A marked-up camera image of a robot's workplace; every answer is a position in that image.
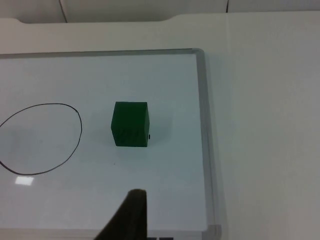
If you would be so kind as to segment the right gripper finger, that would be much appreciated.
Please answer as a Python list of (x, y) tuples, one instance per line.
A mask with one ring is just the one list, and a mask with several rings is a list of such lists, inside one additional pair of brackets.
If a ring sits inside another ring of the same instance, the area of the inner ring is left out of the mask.
[(147, 192), (130, 190), (96, 240), (146, 240)]

